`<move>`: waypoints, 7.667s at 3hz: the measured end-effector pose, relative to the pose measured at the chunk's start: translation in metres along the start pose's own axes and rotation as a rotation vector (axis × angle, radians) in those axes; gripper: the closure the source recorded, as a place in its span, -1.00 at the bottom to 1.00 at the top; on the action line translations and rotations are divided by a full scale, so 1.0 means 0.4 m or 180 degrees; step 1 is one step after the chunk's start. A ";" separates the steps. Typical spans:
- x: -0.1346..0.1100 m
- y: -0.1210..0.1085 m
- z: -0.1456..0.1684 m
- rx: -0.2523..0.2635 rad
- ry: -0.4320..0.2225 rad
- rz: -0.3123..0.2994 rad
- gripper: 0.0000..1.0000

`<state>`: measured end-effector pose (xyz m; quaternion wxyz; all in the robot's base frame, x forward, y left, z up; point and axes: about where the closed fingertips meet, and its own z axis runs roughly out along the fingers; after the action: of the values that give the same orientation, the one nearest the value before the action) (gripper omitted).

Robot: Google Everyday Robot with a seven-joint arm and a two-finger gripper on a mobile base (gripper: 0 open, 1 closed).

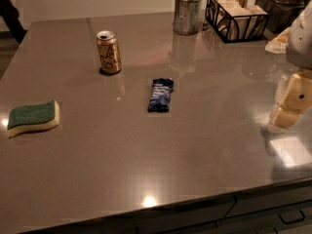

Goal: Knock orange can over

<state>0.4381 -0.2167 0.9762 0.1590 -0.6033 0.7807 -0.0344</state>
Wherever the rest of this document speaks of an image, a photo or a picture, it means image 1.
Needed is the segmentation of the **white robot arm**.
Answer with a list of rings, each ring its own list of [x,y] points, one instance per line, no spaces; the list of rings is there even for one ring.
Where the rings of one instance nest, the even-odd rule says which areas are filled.
[[[286,42],[287,61],[299,68],[278,83],[267,128],[283,132],[292,128],[312,107],[312,2],[293,21]]]

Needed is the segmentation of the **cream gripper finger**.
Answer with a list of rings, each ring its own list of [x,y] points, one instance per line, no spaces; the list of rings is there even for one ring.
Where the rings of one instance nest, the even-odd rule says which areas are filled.
[[[299,121],[300,118],[300,113],[274,105],[269,116],[268,125],[281,129],[290,129]]]

